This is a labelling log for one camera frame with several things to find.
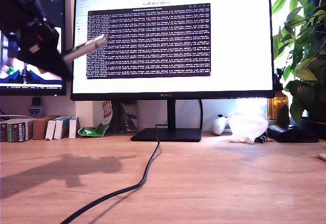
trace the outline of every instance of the green packaging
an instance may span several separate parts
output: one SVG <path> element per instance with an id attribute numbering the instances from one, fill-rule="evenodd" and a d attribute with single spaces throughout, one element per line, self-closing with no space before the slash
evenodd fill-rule
<path id="1" fill-rule="evenodd" d="M 103 104 L 104 116 L 102 122 L 95 127 L 83 127 L 78 130 L 80 136 L 104 136 L 110 121 L 112 119 L 111 101 L 105 101 Z"/>

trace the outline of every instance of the cardboard box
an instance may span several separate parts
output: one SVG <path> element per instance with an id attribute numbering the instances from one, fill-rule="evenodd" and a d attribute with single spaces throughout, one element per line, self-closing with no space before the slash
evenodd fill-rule
<path id="1" fill-rule="evenodd" d="M 47 122 L 59 116 L 47 116 L 39 119 L 34 119 L 33 123 L 33 140 L 44 140 Z"/>

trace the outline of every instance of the wooden desk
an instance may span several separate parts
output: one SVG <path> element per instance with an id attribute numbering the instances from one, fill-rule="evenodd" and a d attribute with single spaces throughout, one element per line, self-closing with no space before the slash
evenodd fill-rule
<path id="1" fill-rule="evenodd" d="M 156 143 L 130 135 L 1 143 L 1 223 L 60 223 L 137 183 Z M 326 144 L 161 144 L 146 184 L 72 223 L 325 223 Z"/>

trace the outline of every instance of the brand logo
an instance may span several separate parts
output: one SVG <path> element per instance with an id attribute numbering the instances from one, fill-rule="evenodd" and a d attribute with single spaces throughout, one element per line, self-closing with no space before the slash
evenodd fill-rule
<path id="1" fill-rule="evenodd" d="M 161 97 L 172 97 L 172 93 L 162 93 Z"/>
<path id="2" fill-rule="evenodd" d="M 104 110 L 104 118 L 106 118 L 112 114 L 112 108 L 111 108 L 110 101 L 105 101 L 103 103 L 103 110 Z"/>

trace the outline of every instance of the white game controller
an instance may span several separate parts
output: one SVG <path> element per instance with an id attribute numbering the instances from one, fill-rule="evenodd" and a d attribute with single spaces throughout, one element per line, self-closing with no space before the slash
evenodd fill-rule
<path id="1" fill-rule="evenodd" d="M 228 124 L 228 118 L 223 115 L 218 115 L 218 118 L 213 121 L 213 132 L 216 135 L 221 135 Z"/>

